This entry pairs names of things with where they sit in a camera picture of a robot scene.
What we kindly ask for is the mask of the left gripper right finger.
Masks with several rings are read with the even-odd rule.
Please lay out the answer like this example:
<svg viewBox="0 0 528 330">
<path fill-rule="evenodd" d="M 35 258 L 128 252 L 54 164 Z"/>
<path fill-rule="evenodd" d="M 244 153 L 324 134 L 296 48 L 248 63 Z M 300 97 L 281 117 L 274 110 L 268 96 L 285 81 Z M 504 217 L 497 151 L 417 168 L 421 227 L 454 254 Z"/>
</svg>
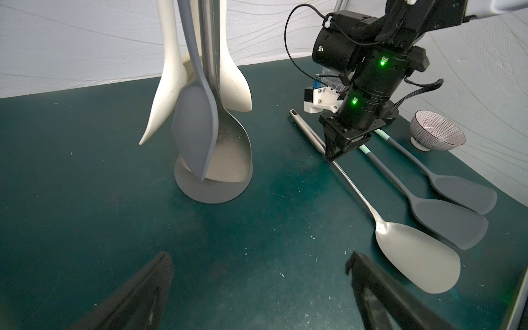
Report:
<svg viewBox="0 0 528 330">
<path fill-rule="evenodd" d="M 351 286 L 365 329 L 392 329 L 389 318 L 401 329 L 455 328 L 364 254 L 351 254 L 345 274 L 352 276 Z"/>
</svg>

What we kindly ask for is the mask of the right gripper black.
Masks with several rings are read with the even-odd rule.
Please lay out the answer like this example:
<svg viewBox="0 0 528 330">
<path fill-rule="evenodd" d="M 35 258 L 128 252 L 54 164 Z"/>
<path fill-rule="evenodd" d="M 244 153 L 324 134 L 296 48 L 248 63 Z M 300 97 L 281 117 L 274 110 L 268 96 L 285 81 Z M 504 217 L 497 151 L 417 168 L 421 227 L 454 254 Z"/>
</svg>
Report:
<svg viewBox="0 0 528 330">
<path fill-rule="evenodd" d="M 386 125 L 383 119 L 376 119 L 366 129 L 346 126 L 336 115 L 321 114 L 319 122 L 323 125 L 325 158 L 333 162 L 371 139 L 371 133 Z"/>
</svg>

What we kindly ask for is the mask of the grey spatula mint handle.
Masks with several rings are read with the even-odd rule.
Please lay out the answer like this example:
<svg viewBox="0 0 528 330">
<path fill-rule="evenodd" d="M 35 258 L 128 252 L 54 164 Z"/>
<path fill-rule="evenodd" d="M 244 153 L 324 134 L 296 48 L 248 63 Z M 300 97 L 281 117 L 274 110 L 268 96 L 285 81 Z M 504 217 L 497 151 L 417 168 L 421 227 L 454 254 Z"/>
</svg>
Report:
<svg viewBox="0 0 528 330">
<path fill-rule="evenodd" d="M 484 238 L 489 226 L 484 216 L 450 202 L 415 196 L 366 145 L 359 149 L 406 196 L 413 216 L 423 226 L 462 250 L 473 248 Z"/>
<path fill-rule="evenodd" d="M 438 194 L 480 215 L 489 213 L 496 206 L 498 195 L 493 189 L 462 177 L 435 174 L 382 129 L 375 130 L 375 133 L 414 162 L 426 174 Z"/>
</svg>

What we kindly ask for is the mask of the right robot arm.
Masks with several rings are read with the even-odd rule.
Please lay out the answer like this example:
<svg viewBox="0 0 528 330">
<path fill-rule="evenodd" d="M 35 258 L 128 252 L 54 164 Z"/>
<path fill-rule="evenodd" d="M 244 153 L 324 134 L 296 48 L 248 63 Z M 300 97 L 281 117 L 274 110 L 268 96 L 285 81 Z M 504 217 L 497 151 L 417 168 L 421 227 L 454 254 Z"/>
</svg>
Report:
<svg viewBox="0 0 528 330">
<path fill-rule="evenodd" d="M 326 159 L 365 144 L 398 117 L 403 102 L 393 103 L 391 96 L 413 72 L 430 65 L 416 44 L 424 34 L 526 7 L 526 1 L 387 1 L 381 18 L 347 10 L 321 15 L 312 59 L 334 70 L 345 86 L 337 111 L 319 118 Z"/>
</svg>

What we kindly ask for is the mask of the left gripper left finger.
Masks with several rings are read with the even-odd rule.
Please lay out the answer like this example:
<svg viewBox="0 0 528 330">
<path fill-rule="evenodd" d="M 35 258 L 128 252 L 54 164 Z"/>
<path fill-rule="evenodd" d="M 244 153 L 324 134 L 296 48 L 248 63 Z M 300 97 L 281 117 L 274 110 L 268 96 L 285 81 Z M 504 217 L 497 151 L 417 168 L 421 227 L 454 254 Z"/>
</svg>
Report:
<svg viewBox="0 0 528 330">
<path fill-rule="evenodd" d="M 173 260 L 160 252 L 71 329 L 157 329 L 173 280 Z"/>
</svg>

